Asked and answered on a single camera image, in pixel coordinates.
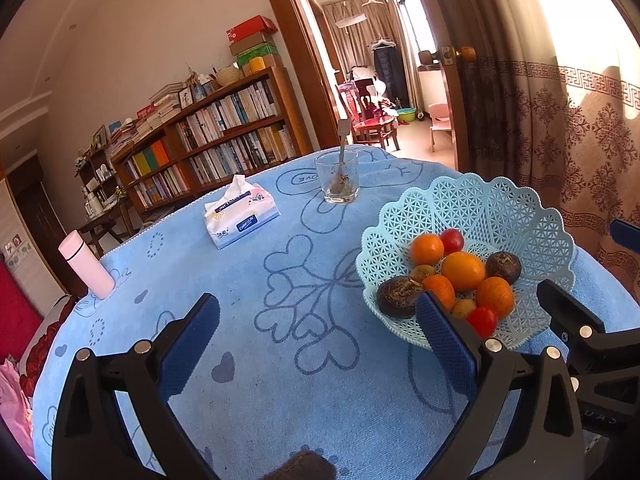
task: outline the green box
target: green box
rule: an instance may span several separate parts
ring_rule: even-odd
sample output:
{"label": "green box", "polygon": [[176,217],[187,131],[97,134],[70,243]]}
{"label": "green box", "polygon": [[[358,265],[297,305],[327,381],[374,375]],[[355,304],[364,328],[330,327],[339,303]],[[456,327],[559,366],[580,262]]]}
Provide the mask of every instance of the green box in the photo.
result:
{"label": "green box", "polygon": [[277,53],[278,48],[273,43],[261,43],[238,54],[238,66],[246,65],[254,57]]}

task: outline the blue tablecloth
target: blue tablecloth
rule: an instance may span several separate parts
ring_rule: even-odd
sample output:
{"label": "blue tablecloth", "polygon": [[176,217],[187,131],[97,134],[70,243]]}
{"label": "blue tablecloth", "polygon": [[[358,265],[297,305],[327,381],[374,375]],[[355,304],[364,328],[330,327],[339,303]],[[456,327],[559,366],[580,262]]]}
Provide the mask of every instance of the blue tablecloth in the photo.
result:
{"label": "blue tablecloth", "polygon": [[[392,335],[366,308],[355,270],[362,231],[409,186],[427,188],[440,164],[360,147],[360,194],[349,205],[322,200],[314,156],[250,178],[273,194],[281,216],[218,250],[201,198],[107,254],[116,279],[103,301],[89,295],[62,325],[34,395],[38,467],[50,477],[52,430],[74,353],[127,351],[181,318],[204,292],[220,300],[220,326],[184,391],[169,404],[223,479],[251,479],[300,449],[334,463],[339,479],[413,479],[460,416],[435,359]],[[572,261],[574,295],[609,331],[640,326],[640,308],[587,253]],[[549,330],[522,347],[565,346]],[[149,468],[160,465],[126,396],[127,429]],[[504,437],[515,398],[479,465]]]}

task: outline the wooden chair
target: wooden chair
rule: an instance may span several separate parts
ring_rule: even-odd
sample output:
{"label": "wooden chair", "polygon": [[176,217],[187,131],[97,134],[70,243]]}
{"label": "wooden chair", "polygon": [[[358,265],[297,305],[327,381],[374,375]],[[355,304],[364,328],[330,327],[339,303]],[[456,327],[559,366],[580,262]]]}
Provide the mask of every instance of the wooden chair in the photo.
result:
{"label": "wooden chair", "polygon": [[385,149],[389,137],[398,145],[398,121],[385,115],[381,107],[373,104],[367,86],[373,85],[371,79],[358,79],[337,86],[340,102],[351,118],[353,142],[357,144],[380,144]]}
{"label": "wooden chair", "polygon": [[433,140],[433,131],[451,131],[451,119],[449,119],[449,105],[446,103],[434,103],[429,105],[429,115],[431,116],[431,151],[436,150],[436,142]]}

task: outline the dark purple fruit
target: dark purple fruit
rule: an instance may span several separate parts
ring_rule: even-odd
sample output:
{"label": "dark purple fruit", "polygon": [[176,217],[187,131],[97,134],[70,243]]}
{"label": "dark purple fruit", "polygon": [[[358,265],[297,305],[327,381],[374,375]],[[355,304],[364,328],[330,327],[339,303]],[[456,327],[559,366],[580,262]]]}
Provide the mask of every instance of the dark purple fruit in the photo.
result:
{"label": "dark purple fruit", "polygon": [[498,276],[513,285],[522,273],[522,264],[519,257],[507,251],[499,251],[487,258],[484,264],[486,276]]}
{"label": "dark purple fruit", "polygon": [[422,284],[409,276],[395,276],[378,287],[376,301],[382,314],[409,318],[415,315]]}

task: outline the black coat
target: black coat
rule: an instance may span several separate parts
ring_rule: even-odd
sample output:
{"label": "black coat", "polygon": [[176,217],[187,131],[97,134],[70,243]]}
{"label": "black coat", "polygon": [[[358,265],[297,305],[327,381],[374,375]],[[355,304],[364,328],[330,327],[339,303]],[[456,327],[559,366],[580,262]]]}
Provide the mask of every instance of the black coat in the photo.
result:
{"label": "black coat", "polygon": [[402,56],[394,46],[381,46],[373,51],[373,61],[378,78],[386,83],[386,96],[390,101],[400,99],[400,107],[408,108],[409,91]]}

